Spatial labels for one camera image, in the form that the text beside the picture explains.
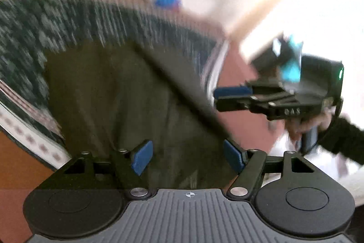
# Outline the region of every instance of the black sleeve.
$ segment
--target black sleeve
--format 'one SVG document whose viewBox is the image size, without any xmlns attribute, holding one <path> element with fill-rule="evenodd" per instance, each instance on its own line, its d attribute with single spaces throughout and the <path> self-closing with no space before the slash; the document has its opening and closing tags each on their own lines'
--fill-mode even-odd
<svg viewBox="0 0 364 243">
<path fill-rule="evenodd" d="M 320 133 L 318 144 L 364 165 L 364 131 L 344 118 L 336 118 L 326 132 Z"/>
</svg>

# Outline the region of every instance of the cyan object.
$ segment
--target cyan object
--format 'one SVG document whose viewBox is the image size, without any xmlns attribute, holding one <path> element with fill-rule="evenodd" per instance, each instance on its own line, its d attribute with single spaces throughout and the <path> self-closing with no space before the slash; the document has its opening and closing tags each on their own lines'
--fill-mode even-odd
<svg viewBox="0 0 364 243">
<path fill-rule="evenodd" d="M 303 42 L 296 41 L 294 36 L 291 35 L 288 39 L 288 44 L 294 50 L 295 58 L 280 67 L 281 78 L 286 82 L 298 83 L 301 80 L 300 60 Z"/>
</svg>

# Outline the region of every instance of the wooden floor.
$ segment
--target wooden floor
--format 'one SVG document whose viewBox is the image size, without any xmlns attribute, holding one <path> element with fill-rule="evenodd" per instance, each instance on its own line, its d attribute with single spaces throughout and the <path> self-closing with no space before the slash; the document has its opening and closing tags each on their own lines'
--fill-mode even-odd
<svg viewBox="0 0 364 243">
<path fill-rule="evenodd" d="M 52 170 L 0 133 L 0 240 L 23 243 L 32 234 L 23 216 L 27 195 L 47 179 Z"/>
</svg>

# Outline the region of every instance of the round black pad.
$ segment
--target round black pad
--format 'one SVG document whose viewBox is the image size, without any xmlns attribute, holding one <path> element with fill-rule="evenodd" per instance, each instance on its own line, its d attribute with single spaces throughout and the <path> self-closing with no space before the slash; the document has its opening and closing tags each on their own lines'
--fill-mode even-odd
<svg viewBox="0 0 364 243">
<path fill-rule="evenodd" d="M 36 189 L 25 200 L 23 213 L 34 233 L 72 239 L 106 228 L 122 207 L 115 189 Z"/>
<path fill-rule="evenodd" d="M 329 202 L 329 198 L 319 189 L 295 188 L 287 193 L 286 201 L 296 209 L 315 211 L 324 208 Z"/>
<path fill-rule="evenodd" d="M 298 237 L 321 238 L 343 231 L 350 222 L 355 205 L 345 188 L 329 181 L 323 192 L 287 183 L 273 181 L 255 197 L 255 208 L 268 225 Z"/>
</svg>

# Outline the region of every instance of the patterned rug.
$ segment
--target patterned rug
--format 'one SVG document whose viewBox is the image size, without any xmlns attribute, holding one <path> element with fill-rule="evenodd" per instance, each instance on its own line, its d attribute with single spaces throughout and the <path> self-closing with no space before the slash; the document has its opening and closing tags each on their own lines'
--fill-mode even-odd
<svg viewBox="0 0 364 243">
<path fill-rule="evenodd" d="M 84 40 L 133 39 L 175 47 L 187 57 L 209 98 L 228 43 L 222 30 L 139 0 L 0 0 L 0 126 L 52 168 L 69 160 L 48 110 L 45 49 L 67 51 Z"/>
</svg>

